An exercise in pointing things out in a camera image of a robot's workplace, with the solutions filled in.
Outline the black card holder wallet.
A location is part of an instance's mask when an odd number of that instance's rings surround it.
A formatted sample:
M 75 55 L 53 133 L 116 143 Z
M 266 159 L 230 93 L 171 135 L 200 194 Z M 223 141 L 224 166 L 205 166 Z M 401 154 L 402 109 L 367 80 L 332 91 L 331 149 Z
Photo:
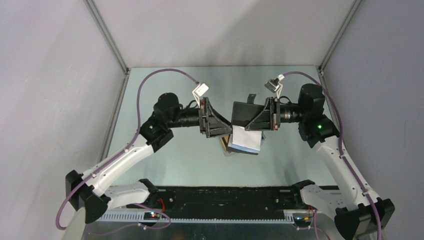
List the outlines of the black card holder wallet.
M 245 129 L 245 125 L 247 124 L 247 118 L 249 116 L 248 113 L 246 113 L 247 103 L 253 103 L 255 104 L 255 98 L 256 94 L 250 93 L 247 97 L 247 100 L 245 102 L 241 101 L 235 101 L 232 106 L 232 114 L 231 114 L 231 125 L 232 125 L 232 133 L 235 135 L 236 133 L 240 132 L 248 132 L 249 130 Z

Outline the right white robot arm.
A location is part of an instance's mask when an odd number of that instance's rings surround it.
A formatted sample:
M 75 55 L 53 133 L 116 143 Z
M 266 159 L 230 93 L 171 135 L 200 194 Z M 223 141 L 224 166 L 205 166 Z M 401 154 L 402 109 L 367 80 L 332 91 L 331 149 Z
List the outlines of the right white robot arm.
M 341 198 L 322 191 L 310 181 L 294 185 L 291 204 L 297 209 L 310 205 L 333 219 L 339 234 L 354 240 L 371 234 L 383 238 L 383 229 L 395 211 L 390 199 L 382 199 L 362 176 L 343 143 L 342 129 L 324 114 L 328 99 L 320 85 L 300 88 L 296 103 L 281 103 L 269 97 L 263 105 L 234 103 L 232 124 L 246 131 L 276 131 L 282 123 L 297 123 L 301 139 L 321 155 L 337 184 Z

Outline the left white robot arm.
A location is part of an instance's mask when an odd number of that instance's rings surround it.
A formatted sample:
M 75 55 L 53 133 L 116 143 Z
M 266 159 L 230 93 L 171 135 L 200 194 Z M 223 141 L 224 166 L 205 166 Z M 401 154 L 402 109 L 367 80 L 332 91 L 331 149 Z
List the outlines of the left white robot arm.
M 106 211 L 127 205 L 156 206 L 158 190 L 148 179 L 128 185 L 113 183 L 166 145 L 174 136 L 173 128 L 182 127 L 199 127 L 207 138 L 232 132 L 231 123 L 211 107 L 206 97 L 198 108 L 183 108 L 174 93 L 162 94 L 153 106 L 152 115 L 126 146 L 83 173 L 73 170 L 66 175 L 66 192 L 71 195 L 68 201 L 76 211 L 85 210 L 85 223 L 93 223 Z

